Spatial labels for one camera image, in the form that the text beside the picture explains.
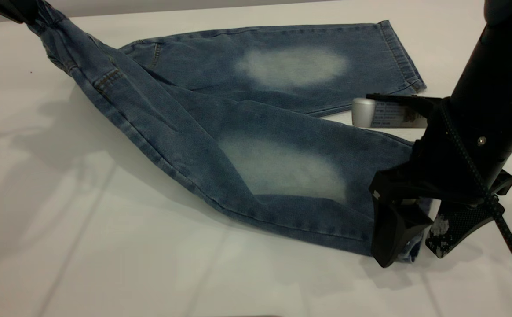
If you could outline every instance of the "screw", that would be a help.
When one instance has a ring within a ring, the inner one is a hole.
[[[487,143],[487,138],[485,138],[484,136],[482,136],[481,138],[478,138],[477,139],[477,145],[478,146],[484,146],[485,143]]]

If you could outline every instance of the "white table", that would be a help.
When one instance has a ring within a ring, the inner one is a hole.
[[[483,0],[347,0],[74,18],[119,47],[203,29],[389,19],[429,86],[453,90]],[[350,114],[333,120],[349,124]],[[391,130],[409,139],[421,130]],[[506,167],[512,174],[512,156]],[[502,198],[512,229],[512,190]],[[414,265],[230,221],[143,156],[0,22],[0,317],[512,316],[512,257],[493,225]]]

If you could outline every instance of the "cable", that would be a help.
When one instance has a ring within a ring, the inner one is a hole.
[[[483,194],[485,197],[485,202],[483,203],[482,206],[483,210],[486,210],[489,214],[493,216],[493,219],[495,220],[495,223],[497,224],[497,227],[499,228],[504,238],[504,241],[506,242],[506,245],[508,246],[508,249],[512,254],[512,233],[510,231],[510,228],[508,228],[506,221],[504,221],[504,218],[502,217],[503,209],[499,205],[498,197],[497,195],[493,195],[490,192],[489,188],[485,186],[485,183],[483,182],[483,177],[481,177],[481,174],[479,174],[479,170],[477,170],[475,163],[473,163],[471,156],[469,156],[467,149],[465,149],[465,145],[463,145],[463,142],[459,137],[457,129],[451,122],[451,117],[449,110],[447,109],[447,104],[442,104],[441,107],[439,108],[440,114],[442,115],[447,127],[447,133],[451,135],[451,139],[453,140],[455,148],[461,154],[461,156],[463,156],[465,162],[469,167],[469,170],[471,171],[473,180],[475,181],[477,187],[479,187],[479,191],[481,192],[481,194]]]

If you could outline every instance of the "denim jeans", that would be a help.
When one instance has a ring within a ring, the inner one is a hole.
[[[316,118],[424,83],[389,22],[212,30],[111,48],[39,0],[53,63],[160,169],[238,221],[370,254],[375,171],[405,140]],[[401,254],[412,261],[419,239]]]

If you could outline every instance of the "faded knee patch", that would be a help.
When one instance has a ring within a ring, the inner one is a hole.
[[[254,195],[293,195],[346,203],[346,183],[325,157],[259,138],[227,136],[219,147]]]
[[[252,50],[236,63],[236,71],[269,88],[302,88],[345,74],[344,56],[326,48]]]

